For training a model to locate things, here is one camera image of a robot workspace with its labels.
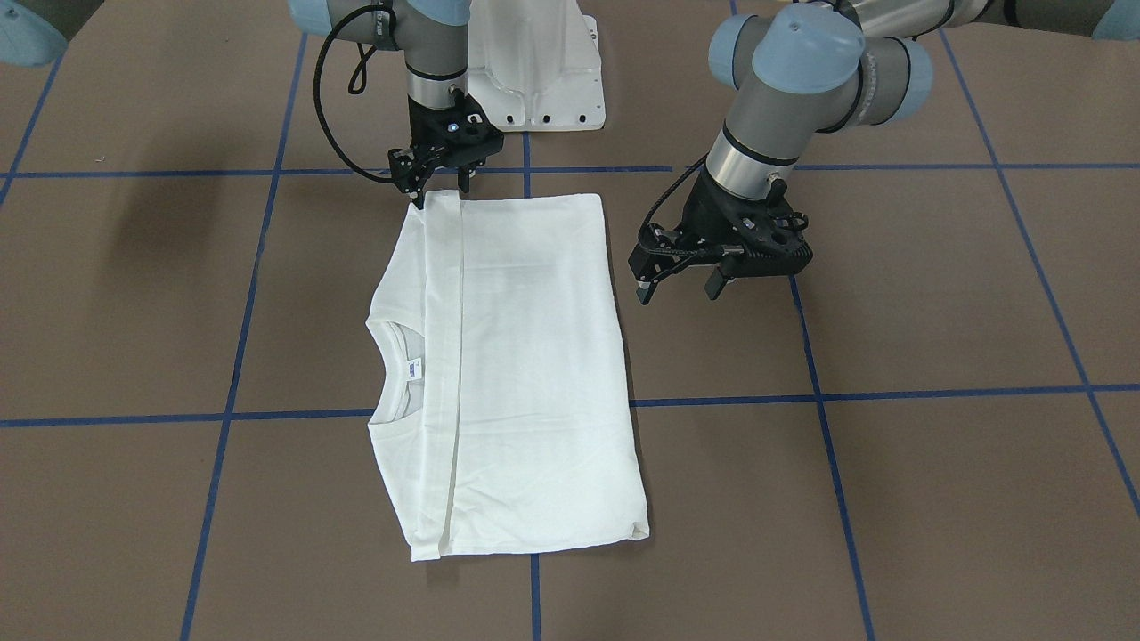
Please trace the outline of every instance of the clothing label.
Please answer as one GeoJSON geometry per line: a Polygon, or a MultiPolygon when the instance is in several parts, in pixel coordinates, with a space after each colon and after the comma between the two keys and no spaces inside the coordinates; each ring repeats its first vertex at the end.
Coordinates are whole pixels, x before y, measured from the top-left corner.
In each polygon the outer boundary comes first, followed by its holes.
{"type": "Polygon", "coordinates": [[[424,364],[422,358],[408,360],[408,380],[418,381],[424,378],[424,364]]]}

